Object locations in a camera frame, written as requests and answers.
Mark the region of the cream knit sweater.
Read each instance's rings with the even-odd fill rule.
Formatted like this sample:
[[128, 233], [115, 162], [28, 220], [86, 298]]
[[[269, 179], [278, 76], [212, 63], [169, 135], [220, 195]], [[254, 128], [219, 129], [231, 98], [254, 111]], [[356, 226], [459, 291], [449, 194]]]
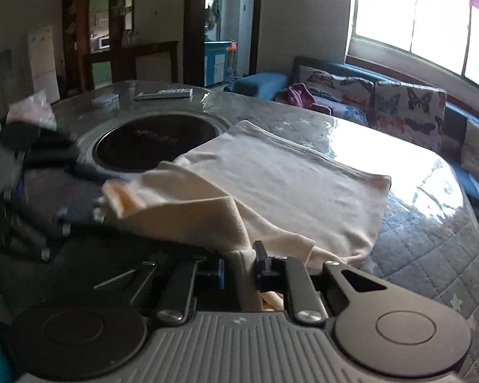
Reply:
[[243, 310], [280, 309], [255, 286], [253, 243], [310, 268], [360, 266], [381, 229], [391, 180], [243, 121], [155, 169], [109, 180], [93, 217], [151, 239], [220, 253]]

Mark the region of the pink plastic bag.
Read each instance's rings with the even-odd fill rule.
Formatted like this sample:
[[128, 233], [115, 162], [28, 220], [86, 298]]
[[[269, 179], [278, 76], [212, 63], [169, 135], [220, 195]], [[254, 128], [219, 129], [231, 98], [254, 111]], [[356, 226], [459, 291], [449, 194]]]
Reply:
[[24, 122], [55, 131], [57, 121], [46, 91], [41, 90], [9, 106], [6, 122]]

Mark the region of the round black induction cooktop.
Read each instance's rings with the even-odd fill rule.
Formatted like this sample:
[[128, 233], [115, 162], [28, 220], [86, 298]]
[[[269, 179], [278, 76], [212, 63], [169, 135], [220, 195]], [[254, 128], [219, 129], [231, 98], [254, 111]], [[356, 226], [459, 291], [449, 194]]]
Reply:
[[228, 130], [205, 112], [147, 112], [113, 118], [79, 137], [83, 162], [107, 175], [130, 178], [205, 144]]

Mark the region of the small teal packet on table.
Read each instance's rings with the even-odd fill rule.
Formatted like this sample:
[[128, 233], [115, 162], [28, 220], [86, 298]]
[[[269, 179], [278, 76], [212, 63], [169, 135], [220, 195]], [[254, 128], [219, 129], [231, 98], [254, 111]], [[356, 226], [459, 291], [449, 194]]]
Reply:
[[118, 94], [104, 94], [91, 100], [91, 103], [94, 106], [98, 106], [98, 107], [110, 107], [114, 104], [117, 104], [118, 102], [119, 102]]

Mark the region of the grey quilted star tablecloth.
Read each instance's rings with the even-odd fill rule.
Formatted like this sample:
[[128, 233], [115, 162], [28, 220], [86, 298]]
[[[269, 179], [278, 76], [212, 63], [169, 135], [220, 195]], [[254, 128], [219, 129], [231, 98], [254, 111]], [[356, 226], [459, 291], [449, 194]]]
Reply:
[[[443, 158], [343, 119], [239, 94], [197, 88], [189, 100], [134, 100], [137, 92], [160, 88], [158, 82], [127, 81], [64, 100], [54, 107], [58, 128], [79, 138], [113, 118], [205, 112], [230, 125], [247, 120], [351, 167], [389, 175], [382, 228], [362, 269], [461, 313], [473, 333], [461, 373], [479, 382], [479, 221]], [[91, 103], [104, 94], [118, 94], [119, 102]]]

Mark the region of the white refrigerator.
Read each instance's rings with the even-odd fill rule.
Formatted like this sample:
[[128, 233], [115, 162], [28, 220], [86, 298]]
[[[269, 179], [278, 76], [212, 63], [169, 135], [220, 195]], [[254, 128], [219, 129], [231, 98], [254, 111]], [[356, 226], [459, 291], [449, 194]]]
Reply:
[[27, 38], [34, 91], [46, 93], [50, 104], [60, 101], [52, 28], [34, 30]]

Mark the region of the grey remote on table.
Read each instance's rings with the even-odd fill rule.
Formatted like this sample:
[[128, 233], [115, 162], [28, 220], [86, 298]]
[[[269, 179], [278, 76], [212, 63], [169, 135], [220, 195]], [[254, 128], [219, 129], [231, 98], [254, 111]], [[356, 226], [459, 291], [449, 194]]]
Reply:
[[193, 96], [192, 88], [163, 89], [157, 92], [141, 92], [134, 96], [134, 100], [177, 100], [191, 99]]

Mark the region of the dark wooden shelf divider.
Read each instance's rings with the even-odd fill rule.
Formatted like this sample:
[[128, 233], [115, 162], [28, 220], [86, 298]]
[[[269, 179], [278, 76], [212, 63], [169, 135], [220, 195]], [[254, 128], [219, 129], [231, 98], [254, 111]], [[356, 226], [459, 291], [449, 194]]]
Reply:
[[138, 43], [135, 8], [135, 0], [62, 0], [64, 96], [137, 79], [145, 56], [167, 54], [170, 80], [178, 81], [178, 42]]

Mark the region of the blue cabinet in doorway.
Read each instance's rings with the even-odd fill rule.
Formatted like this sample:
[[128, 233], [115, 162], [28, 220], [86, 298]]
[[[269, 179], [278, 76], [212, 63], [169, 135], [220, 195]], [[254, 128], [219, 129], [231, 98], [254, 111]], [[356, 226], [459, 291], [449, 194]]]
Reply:
[[206, 41], [204, 48], [204, 86], [214, 86], [224, 82], [229, 55], [235, 54], [237, 42]]

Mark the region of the blue corner sofa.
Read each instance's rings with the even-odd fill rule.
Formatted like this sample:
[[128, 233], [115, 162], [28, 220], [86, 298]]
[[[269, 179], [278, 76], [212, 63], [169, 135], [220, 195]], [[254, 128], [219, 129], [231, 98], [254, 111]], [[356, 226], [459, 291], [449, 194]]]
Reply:
[[235, 79], [226, 91], [281, 100], [302, 84], [320, 108], [441, 155], [452, 167], [479, 221], [479, 119], [450, 103], [445, 90], [416, 85], [345, 63], [298, 56], [290, 73]]

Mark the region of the large butterfly print pillow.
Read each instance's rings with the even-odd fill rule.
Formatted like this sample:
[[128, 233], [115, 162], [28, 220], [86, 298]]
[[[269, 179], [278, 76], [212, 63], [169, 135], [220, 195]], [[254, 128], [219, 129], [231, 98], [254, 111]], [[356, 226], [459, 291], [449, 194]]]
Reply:
[[446, 101], [446, 91], [439, 88], [378, 81], [375, 129], [439, 153]]

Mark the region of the low butterfly print pillow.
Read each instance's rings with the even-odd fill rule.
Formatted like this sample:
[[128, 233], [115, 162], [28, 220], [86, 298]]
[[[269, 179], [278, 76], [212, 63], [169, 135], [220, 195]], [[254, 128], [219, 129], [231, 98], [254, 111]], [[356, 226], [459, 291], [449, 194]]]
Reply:
[[334, 117], [376, 127], [375, 84], [371, 80], [308, 66], [298, 66], [294, 78], [307, 87], [320, 106], [328, 106]]

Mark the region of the purple crumpled garment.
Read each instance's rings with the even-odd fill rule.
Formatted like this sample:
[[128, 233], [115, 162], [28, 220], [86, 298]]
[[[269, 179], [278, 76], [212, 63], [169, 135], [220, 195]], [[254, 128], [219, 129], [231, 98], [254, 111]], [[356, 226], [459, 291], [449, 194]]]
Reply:
[[304, 83], [289, 85], [286, 89], [279, 91], [274, 100], [281, 104], [296, 106], [325, 115], [332, 115], [332, 111], [328, 106], [323, 106], [316, 102]]

